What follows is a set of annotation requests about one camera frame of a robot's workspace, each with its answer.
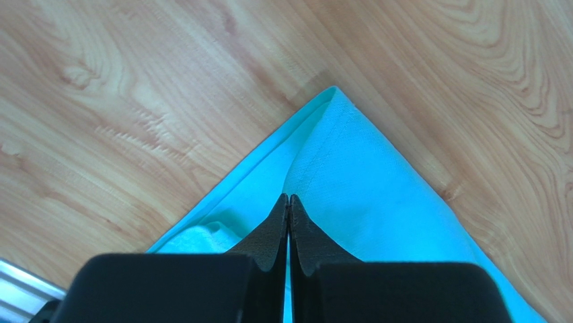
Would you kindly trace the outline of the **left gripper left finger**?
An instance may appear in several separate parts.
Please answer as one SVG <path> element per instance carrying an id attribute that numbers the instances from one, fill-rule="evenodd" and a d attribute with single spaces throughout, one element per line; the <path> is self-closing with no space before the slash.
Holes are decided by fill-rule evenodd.
<path id="1" fill-rule="evenodd" d="M 222 254 L 102 254 L 77 273 L 54 322 L 282 322 L 287 209 Z"/>

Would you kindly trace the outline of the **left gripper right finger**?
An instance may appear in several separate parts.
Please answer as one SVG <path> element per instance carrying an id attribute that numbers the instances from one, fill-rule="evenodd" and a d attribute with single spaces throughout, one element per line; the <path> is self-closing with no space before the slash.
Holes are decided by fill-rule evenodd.
<path id="1" fill-rule="evenodd" d="M 289 201 L 294 322 L 510 322 L 500 290 L 477 265 L 364 262 Z"/>

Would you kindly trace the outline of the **mint green t shirt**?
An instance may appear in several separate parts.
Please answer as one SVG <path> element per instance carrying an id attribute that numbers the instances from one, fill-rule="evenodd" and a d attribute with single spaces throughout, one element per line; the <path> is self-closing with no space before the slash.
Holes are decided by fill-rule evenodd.
<path id="1" fill-rule="evenodd" d="M 514 322 L 542 322 L 446 202 L 345 94 L 330 87 L 255 148 L 152 253 L 228 251 L 295 194 L 309 217 L 361 260 L 470 262 L 500 288 Z"/>

